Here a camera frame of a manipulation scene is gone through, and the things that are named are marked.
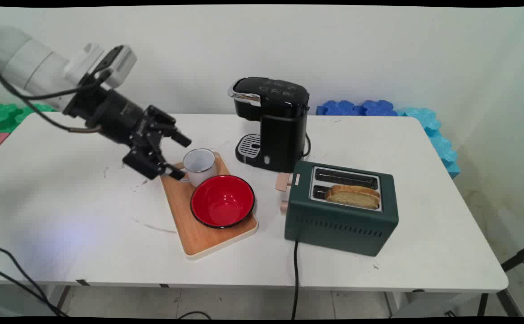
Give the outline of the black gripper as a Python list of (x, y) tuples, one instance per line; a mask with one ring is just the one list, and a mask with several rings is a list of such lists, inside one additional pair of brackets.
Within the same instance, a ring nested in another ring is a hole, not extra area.
[(122, 162), (147, 179), (165, 175), (181, 180), (186, 176), (186, 172), (165, 159), (161, 145), (150, 146), (154, 136), (149, 134), (147, 127), (181, 146), (188, 147), (192, 143), (176, 127), (176, 119), (154, 105), (144, 108), (116, 90), (95, 87), (73, 96), (63, 113), (81, 117), (87, 128), (99, 127), (104, 137), (127, 145), (129, 152)]

